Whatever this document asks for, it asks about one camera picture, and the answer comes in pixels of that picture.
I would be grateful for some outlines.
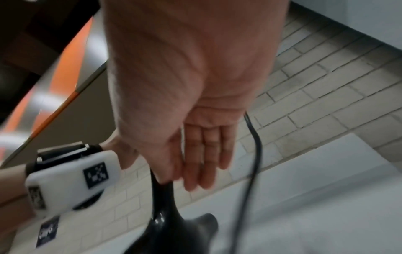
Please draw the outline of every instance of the black hair dryer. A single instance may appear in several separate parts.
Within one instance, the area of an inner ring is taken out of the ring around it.
[[[208,254],[218,231],[212,214],[184,220],[177,210],[173,183],[161,185],[151,171],[153,209],[144,233],[124,254]]]

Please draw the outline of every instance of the dark ceiling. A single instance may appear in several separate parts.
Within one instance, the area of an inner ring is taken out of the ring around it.
[[[98,10],[98,0],[0,0],[0,125]]]

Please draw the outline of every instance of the tiled wall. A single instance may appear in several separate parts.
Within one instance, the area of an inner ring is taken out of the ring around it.
[[[275,67],[249,110],[269,168],[354,132],[387,160],[402,161],[402,53],[306,10],[291,9]],[[254,142],[239,123],[235,161],[219,171],[214,190],[189,194],[186,205],[244,178]],[[21,228],[10,254],[80,253],[146,223],[151,210],[149,167],[138,160],[103,199],[63,215],[57,239],[34,250],[40,222]]]

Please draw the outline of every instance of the person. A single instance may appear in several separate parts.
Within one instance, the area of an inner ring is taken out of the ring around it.
[[[122,169],[141,154],[160,183],[210,188],[271,72],[289,1],[100,2],[117,128],[102,148]],[[0,171],[0,235],[34,216],[25,177],[25,165]]]

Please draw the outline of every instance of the black cable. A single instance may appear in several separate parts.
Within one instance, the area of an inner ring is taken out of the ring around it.
[[[248,205],[250,203],[251,192],[253,191],[255,179],[257,177],[258,171],[261,166],[261,154],[262,154],[262,149],[263,149],[262,144],[261,144],[261,139],[260,139],[258,133],[255,131],[247,112],[244,114],[244,119],[246,120],[247,127],[250,130],[251,135],[254,138],[255,157],[254,157],[254,163],[253,163],[253,167],[252,167],[252,171],[251,171],[251,177],[248,182],[248,186],[245,191],[243,200],[240,204],[239,213],[237,215],[236,225],[235,225],[235,228],[233,230],[233,235],[232,235],[232,246],[230,247],[229,254],[235,254],[237,251],[237,245],[239,243],[241,232],[244,227],[245,215],[247,212]]]

